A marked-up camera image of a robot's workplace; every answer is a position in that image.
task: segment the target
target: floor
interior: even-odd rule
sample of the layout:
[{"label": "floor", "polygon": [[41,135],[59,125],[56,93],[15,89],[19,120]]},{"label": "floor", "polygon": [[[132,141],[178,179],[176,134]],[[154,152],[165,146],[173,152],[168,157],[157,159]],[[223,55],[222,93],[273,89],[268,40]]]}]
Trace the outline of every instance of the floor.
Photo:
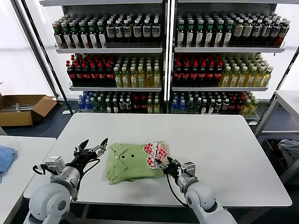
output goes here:
[{"label": "floor", "polygon": [[[76,102],[72,103],[72,108],[77,109]],[[63,128],[71,118],[68,115],[62,115],[63,111],[66,111],[67,106],[64,103],[57,104],[53,110],[45,117],[45,119],[34,126],[27,126],[27,127],[5,127],[3,128],[4,131],[8,135],[17,135],[17,136],[35,136],[35,137],[54,137],[58,138],[60,133],[62,132]],[[299,131],[299,123],[294,120],[283,108],[277,108],[275,114],[270,119],[268,125],[265,128],[266,131],[271,130],[292,130],[292,131]],[[260,143],[263,142],[266,138],[290,138],[290,135],[287,137],[283,134],[276,134],[274,137],[273,135],[264,135],[261,136],[258,140]],[[299,134],[292,135],[293,140],[299,141]],[[253,224],[299,224],[299,188],[297,185],[286,185],[285,188],[289,192],[289,195],[293,201],[293,205],[287,209],[272,209],[270,212],[263,215]],[[20,223],[20,219],[24,214],[27,214],[27,202],[24,202],[24,205],[20,209],[16,219],[13,223]],[[246,209],[230,209],[229,210],[233,216],[237,219],[242,214],[244,214],[247,210]],[[191,217],[190,220],[180,220],[180,222],[191,222],[194,220],[194,217]]]}]

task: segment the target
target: white wall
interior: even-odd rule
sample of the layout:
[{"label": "white wall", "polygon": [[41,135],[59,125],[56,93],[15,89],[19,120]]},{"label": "white wall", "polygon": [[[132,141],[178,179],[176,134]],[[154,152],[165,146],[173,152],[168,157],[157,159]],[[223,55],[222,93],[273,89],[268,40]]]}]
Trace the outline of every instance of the white wall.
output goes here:
[{"label": "white wall", "polygon": [[9,0],[0,0],[0,21],[3,31],[0,35],[1,94],[53,96]]}]

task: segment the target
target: bottle label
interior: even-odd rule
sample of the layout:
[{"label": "bottle label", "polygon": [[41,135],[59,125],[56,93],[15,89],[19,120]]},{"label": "bottle label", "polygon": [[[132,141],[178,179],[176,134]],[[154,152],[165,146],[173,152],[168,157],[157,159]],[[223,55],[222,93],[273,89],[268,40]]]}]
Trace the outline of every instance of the bottle label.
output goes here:
[{"label": "bottle label", "polygon": [[131,30],[131,27],[128,26],[128,27],[122,27],[123,29],[123,34],[125,37],[131,37],[132,36],[132,30]]},{"label": "bottle label", "polygon": [[251,31],[252,31],[252,26],[244,26],[242,36],[250,36]]},{"label": "bottle label", "polygon": [[251,36],[258,37],[261,34],[262,26],[253,26]]},{"label": "bottle label", "polygon": [[62,48],[63,46],[62,46],[62,41],[61,41],[60,36],[59,35],[55,35],[54,37],[55,37],[55,40],[56,40],[56,43],[57,43],[58,47]]},{"label": "bottle label", "polygon": [[109,38],[115,37],[114,27],[106,27],[106,31]]},{"label": "bottle label", "polygon": [[228,85],[228,79],[229,77],[224,77],[221,87],[226,87]]},{"label": "bottle label", "polygon": [[235,83],[237,82],[238,77],[233,77],[232,82],[230,83],[230,87],[235,87]]},{"label": "bottle label", "polygon": [[151,36],[151,26],[143,26],[143,36],[144,37]]},{"label": "bottle label", "polygon": [[160,36],[160,25],[154,27],[153,26],[153,37],[159,37]]},{"label": "bottle label", "polygon": [[134,37],[141,37],[141,36],[142,36],[141,26],[134,26]]},{"label": "bottle label", "polygon": [[238,82],[238,85],[237,87],[242,87],[243,86],[243,82],[245,80],[245,77],[244,76],[241,76],[240,79],[239,79],[239,82]]},{"label": "bottle label", "polygon": [[189,48],[192,45],[192,39],[193,39],[193,33],[187,34],[187,41],[186,41],[186,47]]},{"label": "bottle label", "polygon": [[271,36],[271,37],[277,37],[277,35],[279,33],[279,30],[280,30],[280,26],[273,26],[272,30],[271,30],[271,33],[269,34],[269,36]]},{"label": "bottle label", "polygon": [[183,40],[184,40],[184,33],[179,33],[178,34],[178,47],[183,46]]},{"label": "bottle label", "polygon": [[211,39],[212,39],[212,33],[207,33],[206,40],[205,40],[205,48],[210,46]]},{"label": "bottle label", "polygon": [[135,77],[131,77],[131,82],[132,82],[132,87],[136,88],[136,78]]},{"label": "bottle label", "polygon": [[76,47],[76,48],[80,48],[80,42],[79,42],[78,36],[75,35],[75,34],[73,34],[71,37],[73,38],[75,47]]},{"label": "bottle label", "polygon": [[90,34],[90,39],[92,40],[92,45],[93,45],[93,48],[98,48],[98,43],[97,43],[97,39],[95,37],[94,34]]},{"label": "bottle label", "polygon": [[64,35],[64,39],[68,48],[72,48],[70,36]]},{"label": "bottle label", "polygon": [[138,81],[139,81],[139,87],[140,87],[140,88],[143,88],[143,87],[144,87],[144,81],[143,81],[143,78],[142,78],[142,77],[139,77],[139,78],[138,78]]},{"label": "bottle label", "polygon": [[288,31],[289,31],[289,27],[281,27],[278,36],[285,37]]},{"label": "bottle label", "polygon": [[233,33],[233,35],[234,35],[234,36],[241,36],[242,31],[243,31],[243,27],[244,27],[244,26],[238,26],[238,25],[235,25],[235,29],[234,29],[234,33]]},{"label": "bottle label", "polygon": [[99,34],[99,38],[100,38],[100,42],[101,42],[102,48],[106,48],[107,45],[106,45],[105,35],[104,34]]},{"label": "bottle label", "polygon": [[230,41],[230,37],[232,36],[231,33],[226,33],[224,37],[223,47],[227,47]]},{"label": "bottle label", "polygon": [[195,42],[195,46],[197,48],[201,46],[201,41],[202,41],[202,33],[198,33],[196,35],[196,42]]},{"label": "bottle label", "polygon": [[116,37],[123,37],[122,27],[115,27]]},{"label": "bottle label", "polygon": [[81,34],[81,38],[82,38],[84,48],[88,48],[87,36],[85,34]]},{"label": "bottle label", "polygon": [[222,38],[222,33],[217,33],[215,37],[214,47],[219,47],[221,38]]}]

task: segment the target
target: table leg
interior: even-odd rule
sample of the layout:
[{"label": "table leg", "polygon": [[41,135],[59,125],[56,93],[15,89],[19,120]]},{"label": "table leg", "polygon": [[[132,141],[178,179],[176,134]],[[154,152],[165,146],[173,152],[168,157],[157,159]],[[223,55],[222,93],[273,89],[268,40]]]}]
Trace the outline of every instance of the table leg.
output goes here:
[{"label": "table leg", "polygon": [[271,208],[269,207],[260,209],[250,209],[249,212],[247,212],[238,220],[238,224],[250,224],[270,210]]},{"label": "table leg", "polygon": [[268,110],[266,111],[266,113],[264,114],[264,116],[262,117],[262,120],[261,122],[259,123],[259,125],[257,126],[256,130],[254,131],[254,134],[256,137],[258,137],[263,129],[265,128],[268,120],[271,118],[271,116],[273,115],[274,113],[274,109],[277,108],[279,106],[279,102],[277,100],[277,98],[275,98],[271,105],[269,106]]}]

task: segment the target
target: folded shirt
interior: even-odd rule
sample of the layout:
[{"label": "folded shirt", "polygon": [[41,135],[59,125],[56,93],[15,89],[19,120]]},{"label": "folded shirt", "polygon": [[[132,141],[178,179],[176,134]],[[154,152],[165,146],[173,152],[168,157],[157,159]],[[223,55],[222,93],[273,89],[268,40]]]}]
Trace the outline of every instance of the folded shirt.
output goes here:
[{"label": "folded shirt", "polygon": [[114,143],[108,147],[106,178],[110,184],[162,177],[155,161],[167,157],[163,141],[143,145]]}]

